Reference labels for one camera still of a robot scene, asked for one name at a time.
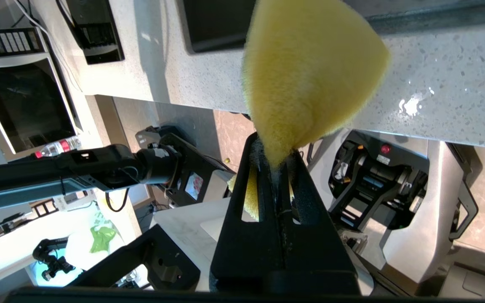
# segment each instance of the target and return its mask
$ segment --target microwave door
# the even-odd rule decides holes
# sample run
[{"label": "microwave door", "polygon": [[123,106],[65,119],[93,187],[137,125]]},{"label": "microwave door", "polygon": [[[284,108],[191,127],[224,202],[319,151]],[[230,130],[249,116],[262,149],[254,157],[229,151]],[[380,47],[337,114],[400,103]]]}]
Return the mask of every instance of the microwave door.
[{"label": "microwave door", "polygon": [[0,58],[0,130],[13,154],[76,134],[48,53]]}]

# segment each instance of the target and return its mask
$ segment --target green cloth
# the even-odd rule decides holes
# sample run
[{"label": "green cloth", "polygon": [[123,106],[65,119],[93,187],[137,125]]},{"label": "green cloth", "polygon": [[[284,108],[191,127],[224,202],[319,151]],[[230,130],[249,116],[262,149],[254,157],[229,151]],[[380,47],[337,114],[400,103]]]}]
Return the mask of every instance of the green cloth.
[{"label": "green cloth", "polygon": [[107,228],[105,226],[100,227],[95,230],[94,227],[91,228],[91,234],[93,235],[93,245],[89,253],[97,253],[99,251],[108,251],[109,242],[115,237],[115,230],[112,228]]}]

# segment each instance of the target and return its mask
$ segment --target black bracket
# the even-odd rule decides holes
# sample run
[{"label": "black bracket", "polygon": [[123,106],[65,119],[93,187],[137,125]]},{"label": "black bracket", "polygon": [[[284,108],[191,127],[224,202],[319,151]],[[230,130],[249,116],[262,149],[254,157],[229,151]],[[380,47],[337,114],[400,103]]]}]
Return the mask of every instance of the black bracket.
[{"label": "black bracket", "polygon": [[[262,154],[254,133],[246,140],[214,251],[211,291],[360,295],[354,266],[300,154],[294,151],[287,164],[273,173]],[[241,216],[252,165],[258,171],[259,222],[244,222]],[[294,221],[295,206],[299,222]]]},{"label": "black bracket", "polygon": [[159,225],[144,232],[81,274],[69,286],[110,287],[139,265],[145,265],[154,290],[189,290],[200,270]]}]

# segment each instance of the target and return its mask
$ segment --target yellow sponge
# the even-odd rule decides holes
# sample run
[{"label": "yellow sponge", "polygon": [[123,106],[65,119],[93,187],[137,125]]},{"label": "yellow sponge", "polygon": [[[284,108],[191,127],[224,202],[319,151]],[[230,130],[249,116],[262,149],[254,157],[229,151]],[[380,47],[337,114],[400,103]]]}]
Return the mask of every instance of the yellow sponge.
[{"label": "yellow sponge", "polygon": [[389,62],[379,36],[340,0],[258,1],[245,48],[245,96],[272,167],[354,116]]},{"label": "yellow sponge", "polygon": [[[254,220],[259,221],[259,204],[258,204],[258,171],[254,165],[250,166],[248,174],[248,184],[246,184],[246,195],[244,197],[244,210]],[[237,175],[234,175],[228,182],[227,188],[233,192]]]}]

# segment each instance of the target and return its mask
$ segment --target white table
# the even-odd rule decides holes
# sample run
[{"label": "white table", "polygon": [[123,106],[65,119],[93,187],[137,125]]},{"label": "white table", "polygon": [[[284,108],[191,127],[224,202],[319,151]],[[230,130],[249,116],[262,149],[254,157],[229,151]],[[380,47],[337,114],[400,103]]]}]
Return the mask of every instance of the white table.
[{"label": "white table", "polygon": [[[118,190],[110,193],[114,208],[120,207],[124,192],[124,190]],[[114,213],[104,204],[103,192],[99,191],[97,197],[99,209],[115,224],[123,242],[128,244],[141,235],[130,201],[127,201],[121,212]],[[89,216],[96,211],[97,208],[94,205],[76,211],[58,211],[0,237],[0,280],[33,263],[35,259],[31,253],[41,240],[64,238],[75,231],[87,228]]]}]

